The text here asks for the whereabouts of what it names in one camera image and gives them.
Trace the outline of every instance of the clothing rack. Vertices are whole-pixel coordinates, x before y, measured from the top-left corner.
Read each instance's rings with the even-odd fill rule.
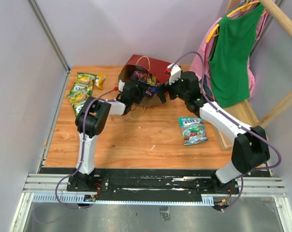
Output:
[[[230,0],[227,11],[230,11],[240,3],[240,0]],[[260,3],[265,7],[267,12],[282,26],[282,28],[292,38],[292,21],[289,17],[273,2],[273,0],[260,0]],[[247,100],[239,104],[225,108],[225,110],[236,117],[237,119],[251,124],[252,126],[261,126],[263,128],[274,122],[279,115],[285,112],[292,106],[292,91],[289,92],[272,110],[270,110],[264,118],[257,119],[256,114],[251,108]],[[229,141],[217,128],[214,128],[214,133],[222,150],[229,150],[233,147],[233,143]]]

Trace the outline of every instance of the white wall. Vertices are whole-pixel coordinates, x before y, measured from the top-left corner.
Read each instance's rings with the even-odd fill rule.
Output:
[[[292,20],[292,0],[282,6]],[[292,90],[292,39],[274,20],[251,57],[250,66],[256,77],[251,104],[262,119]],[[292,207],[292,107],[266,128],[270,141],[282,153],[282,164],[274,169],[282,177]],[[271,162],[276,162],[272,152]]]
[[[173,62],[197,50],[228,0],[37,0],[72,65],[123,65],[132,54]],[[191,64],[193,55],[181,63]]]
[[[0,0],[0,232],[36,171],[65,71],[25,0]]]

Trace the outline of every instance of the yellow hanger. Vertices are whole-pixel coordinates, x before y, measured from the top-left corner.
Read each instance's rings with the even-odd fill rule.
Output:
[[[238,8],[236,8],[235,10],[233,10],[233,11],[231,11],[229,14],[227,14],[227,17],[230,17],[230,16],[234,15],[234,13],[238,12],[239,10],[246,11],[246,10],[248,10],[253,4],[256,4],[256,3],[259,3],[259,1],[252,1],[252,2],[249,2],[249,0],[247,0],[247,2],[246,2],[244,5],[242,5],[242,6],[238,7]],[[217,36],[217,35],[219,34],[219,32],[218,32],[218,27],[219,27],[219,24],[215,25],[214,28],[210,31],[208,37],[206,38],[206,43],[208,43],[212,37],[215,37],[215,36]]]

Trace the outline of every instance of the wooden table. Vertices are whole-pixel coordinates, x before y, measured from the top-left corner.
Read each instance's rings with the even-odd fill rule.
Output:
[[[62,102],[56,128],[47,154],[45,167],[75,167],[78,159],[79,137],[75,114],[66,98],[77,72],[101,73],[107,76],[104,90],[94,87],[92,95],[98,97],[117,85],[122,66],[74,66]],[[105,96],[115,98],[117,92]],[[139,118],[142,108],[126,116],[109,116],[99,136],[95,152],[96,167],[110,168],[219,168],[231,159],[231,151],[222,152],[213,129],[205,122],[208,142],[184,146],[178,117],[194,116],[182,100],[168,101],[147,108]]]

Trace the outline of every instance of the green tank top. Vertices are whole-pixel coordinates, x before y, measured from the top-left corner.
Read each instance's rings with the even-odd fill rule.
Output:
[[[250,97],[247,61],[263,10],[259,4],[239,18],[224,17],[219,21],[219,36],[208,62],[212,91],[223,108]]]

